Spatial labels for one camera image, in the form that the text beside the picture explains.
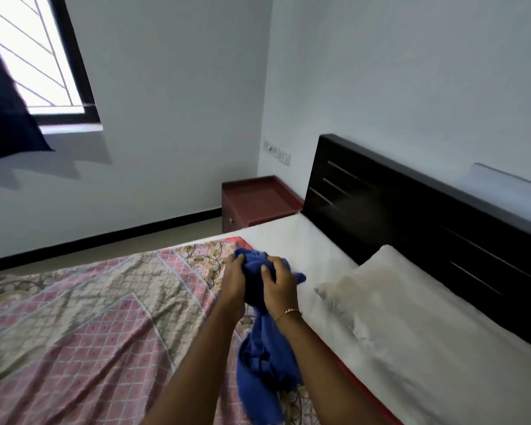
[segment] red nightstand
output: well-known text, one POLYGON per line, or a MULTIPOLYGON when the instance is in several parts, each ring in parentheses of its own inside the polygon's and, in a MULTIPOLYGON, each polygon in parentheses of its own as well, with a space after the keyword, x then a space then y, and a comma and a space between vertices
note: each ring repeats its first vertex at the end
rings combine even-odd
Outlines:
POLYGON ((276 176, 222 184, 222 232, 294 215, 303 201, 276 176))

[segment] dark blue curtain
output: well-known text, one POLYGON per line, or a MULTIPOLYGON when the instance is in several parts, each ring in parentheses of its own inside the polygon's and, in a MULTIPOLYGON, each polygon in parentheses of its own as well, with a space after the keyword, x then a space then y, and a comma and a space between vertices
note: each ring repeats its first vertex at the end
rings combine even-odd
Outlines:
POLYGON ((50 150, 0 57, 0 158, 18 152, 50 150))

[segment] pillow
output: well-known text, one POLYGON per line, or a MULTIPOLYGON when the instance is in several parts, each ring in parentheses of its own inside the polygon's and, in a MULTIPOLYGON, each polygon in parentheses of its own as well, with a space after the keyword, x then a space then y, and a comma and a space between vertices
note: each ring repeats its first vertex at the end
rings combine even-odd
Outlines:
POLYGON ((393 247, 315 291, 429 423, 531 424, 531 344, 393 247))

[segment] electrical socket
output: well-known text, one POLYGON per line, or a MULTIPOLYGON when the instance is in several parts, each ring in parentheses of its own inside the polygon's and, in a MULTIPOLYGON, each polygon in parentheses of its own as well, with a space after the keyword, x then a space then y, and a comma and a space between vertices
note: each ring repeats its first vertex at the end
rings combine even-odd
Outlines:
POLYGON ((283 149, 279 149, 279 160, 284 163, 285 165, 289 165, 289 161, 291 159, 291 154, 289 152, 285 152, 283 149))
POLYGON ((277 144, 272 144, 266 140, 264 141, 264 149, 274 157, 279 157, 279 146, 277 144))

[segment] gold bracelet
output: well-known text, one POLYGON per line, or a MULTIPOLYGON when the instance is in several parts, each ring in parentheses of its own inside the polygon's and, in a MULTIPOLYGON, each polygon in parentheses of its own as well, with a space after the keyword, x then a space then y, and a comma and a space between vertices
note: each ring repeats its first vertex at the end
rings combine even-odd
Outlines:
POLYGON ((277 320, 278 320, 280 317, 283 317, 283 316, 285 316, 286 314, 288 314, 288 313, 292 313, 292 312, 297 312, 298 314, 303 315, 303 313, 301 313, 301 312, 299 311, 299 309, 287 309, 287 310, 284 311, 282 314, 280 314, 279 316, 277 316, 276 319, 273 320, 273 322, 276 323, 277 320))

